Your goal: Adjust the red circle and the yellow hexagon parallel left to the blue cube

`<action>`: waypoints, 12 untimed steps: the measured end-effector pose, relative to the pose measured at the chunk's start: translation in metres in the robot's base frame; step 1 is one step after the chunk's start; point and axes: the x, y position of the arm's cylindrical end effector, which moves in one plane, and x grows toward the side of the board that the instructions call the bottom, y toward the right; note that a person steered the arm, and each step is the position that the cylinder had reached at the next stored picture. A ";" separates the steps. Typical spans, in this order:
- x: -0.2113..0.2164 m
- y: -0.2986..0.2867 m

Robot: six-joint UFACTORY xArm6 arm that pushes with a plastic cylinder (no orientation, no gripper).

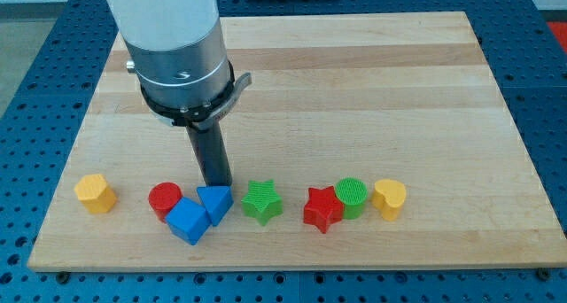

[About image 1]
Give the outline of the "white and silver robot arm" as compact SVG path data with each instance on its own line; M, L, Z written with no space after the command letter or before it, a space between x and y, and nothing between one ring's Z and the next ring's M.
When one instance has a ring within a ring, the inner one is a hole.
M170 125L186 128L206 185L231 185L220 121L252 77L234 74L218 0L106 1L145 103Z

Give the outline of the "black clamp ring with lever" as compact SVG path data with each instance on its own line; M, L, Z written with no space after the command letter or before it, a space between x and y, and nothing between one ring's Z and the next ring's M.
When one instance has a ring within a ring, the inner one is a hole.
M251 73L236 78L233 65L226 61L227 75L215 71L194 82L165 84L141 77L145 103L160 121L170 127L205 130L222 120L252 84Z

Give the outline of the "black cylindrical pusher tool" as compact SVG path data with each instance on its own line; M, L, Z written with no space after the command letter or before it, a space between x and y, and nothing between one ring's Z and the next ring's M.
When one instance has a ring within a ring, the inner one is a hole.
M205 184L230 186L232 174L220 124L207 129L187 127L187 132Z

